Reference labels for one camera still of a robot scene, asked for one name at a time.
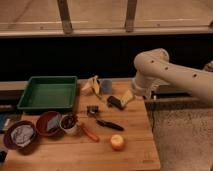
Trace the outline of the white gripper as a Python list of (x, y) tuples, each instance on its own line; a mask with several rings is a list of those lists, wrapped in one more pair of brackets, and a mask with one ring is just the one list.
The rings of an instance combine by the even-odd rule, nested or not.
[(127, 90), (121, 98), (121, 105), (123, 107), (125, 107), (131, 100), (134, 99), (134, 94), (136, 96), (144, 97), (145, 99), (150, 99), (152, 93), (152, 83), (148, 81), (139, 84), (136, 82), (136, 79), (133, 79), (131, 83), (131, 90)]

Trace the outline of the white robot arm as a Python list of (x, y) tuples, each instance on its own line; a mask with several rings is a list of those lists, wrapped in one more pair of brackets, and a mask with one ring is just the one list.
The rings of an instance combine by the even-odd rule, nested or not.
[(160, 79), (213, 107), (213, 72), (172, 64), (163, 48), (137, 54), (134, 67), (136, 75), (130, 89), (134, 95), (149, 99), (155, 80)]

